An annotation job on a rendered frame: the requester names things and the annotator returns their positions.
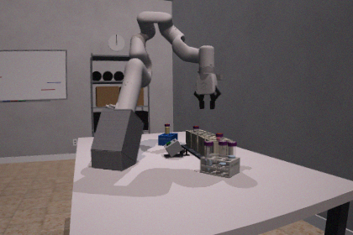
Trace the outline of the blue tube rack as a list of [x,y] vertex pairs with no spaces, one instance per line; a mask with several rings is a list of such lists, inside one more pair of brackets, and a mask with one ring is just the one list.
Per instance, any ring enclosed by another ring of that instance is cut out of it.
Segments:
[[172,141],[174,138],[177,139],[177,133],[163,133],[158,136],[158,145],[165,145],[166,143]]

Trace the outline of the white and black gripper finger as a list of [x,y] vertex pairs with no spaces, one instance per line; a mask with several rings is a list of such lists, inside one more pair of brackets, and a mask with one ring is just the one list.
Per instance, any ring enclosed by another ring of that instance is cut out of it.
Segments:
[[[198,95],[196,94],[196,92],[194,92],[194,95],[197,97],[197,99],[199,100],[199,106],[200,106],[200,109],[204,109],[204,95]],[[202,96],[202,97],[201,97]]]
[[215,101],[221,95],[221,92],[219,91],[219,89],[217,87],[215,87],[215,91],[217,92],[216,95],[214,95],[214,94],[210,95],[210,98],[211,98],[210,109],[214,109],[215,108]]

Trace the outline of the white tube rack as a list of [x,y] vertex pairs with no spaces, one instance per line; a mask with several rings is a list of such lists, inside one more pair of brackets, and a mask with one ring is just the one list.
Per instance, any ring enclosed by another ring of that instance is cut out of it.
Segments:
[[[213,155],[218,155],[218,154],[213,154]],[[214,164],[210,166],[205,165],[206,159],[212,160]],[[225,161],[225,160],[230,160],[230,161]],[[219,162],[225,162],[227,164],[221,165],[219,164]],[[229,166],[228,166],[228,163],[229,163]],[[207,171],[206,168],[211,170]],[[227,157],[224,157],[224,158],[219,157],[219,155],[213,156],[213,158],[205,158],[205,156],[203,156],[200,163],[200,170],[201,170],[201,173],[230,178],[240,172],[240,157],[236,157],[235,159],[229,159],[228,155]]]

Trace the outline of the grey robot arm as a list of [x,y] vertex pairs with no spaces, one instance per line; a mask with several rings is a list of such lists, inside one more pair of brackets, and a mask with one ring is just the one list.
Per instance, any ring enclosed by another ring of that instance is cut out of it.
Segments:
[[154,24],[158,24],[161,35],[170,42],[173,52],[181,60],[192,63],[199,63],[200,60],[199,73],[214,73],[214,47],[202,46],[199,50],[187,46],[184,43],[185,35],[174,26],[169,13],[143,12],[138,15],[137,22],[141,32],[131,37],[130,60],[124,69],[124,80],[118,101],[116,105],[109,104],[105,108],[132,109],[135,113],[140,89],[147,87],[151,81],[152,63],[145,50],[145,42],[155,36]]

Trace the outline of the beige five-hole tube adapter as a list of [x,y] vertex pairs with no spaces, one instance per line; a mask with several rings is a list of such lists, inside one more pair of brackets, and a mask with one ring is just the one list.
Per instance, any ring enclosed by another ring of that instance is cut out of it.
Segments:
[[[233,141],[227,138],[223,138],[223,140],[225,141]],[[219,153],[219,141],[220,140],[216,140],[216,138],[206,138],[206,141],[213,141],[213,154],[218,154]],[[228,145],[227,145],[227,155],[228,155]]]

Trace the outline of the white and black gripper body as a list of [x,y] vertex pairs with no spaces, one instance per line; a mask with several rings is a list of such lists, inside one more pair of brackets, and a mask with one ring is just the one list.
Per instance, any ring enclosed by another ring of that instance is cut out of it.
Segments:
[[217,77],[214,73],[199,73],[196,83],[196,94],[216,95],[215,85],[218,88]]

